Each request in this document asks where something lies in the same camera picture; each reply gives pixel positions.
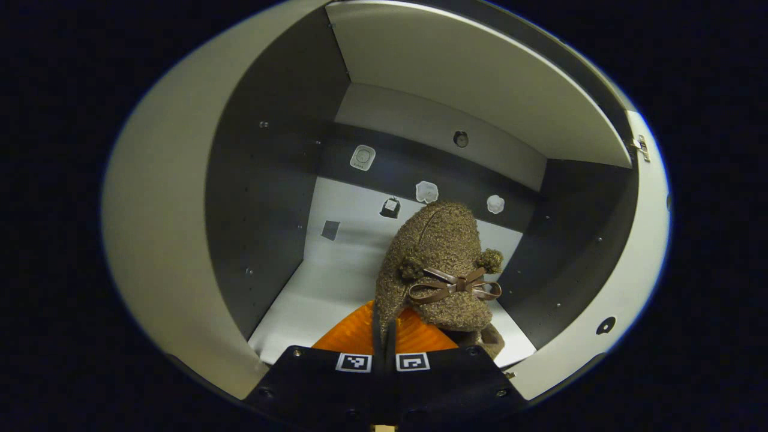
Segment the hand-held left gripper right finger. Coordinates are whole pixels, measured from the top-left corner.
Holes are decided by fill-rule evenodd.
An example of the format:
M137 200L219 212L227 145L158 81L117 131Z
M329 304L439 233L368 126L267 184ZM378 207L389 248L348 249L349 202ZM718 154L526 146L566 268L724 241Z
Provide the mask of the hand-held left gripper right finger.
M406 309L384 342L384 423L396 430L478 430L529 402L478 345L450 339Z

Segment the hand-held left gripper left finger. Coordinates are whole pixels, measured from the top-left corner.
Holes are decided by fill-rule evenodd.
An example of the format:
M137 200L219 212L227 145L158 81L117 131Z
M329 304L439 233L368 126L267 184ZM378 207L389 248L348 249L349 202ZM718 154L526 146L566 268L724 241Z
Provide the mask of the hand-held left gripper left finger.
M292 345L244 399L289 430L372 430L384 360L378 315L368 301L313 346Z

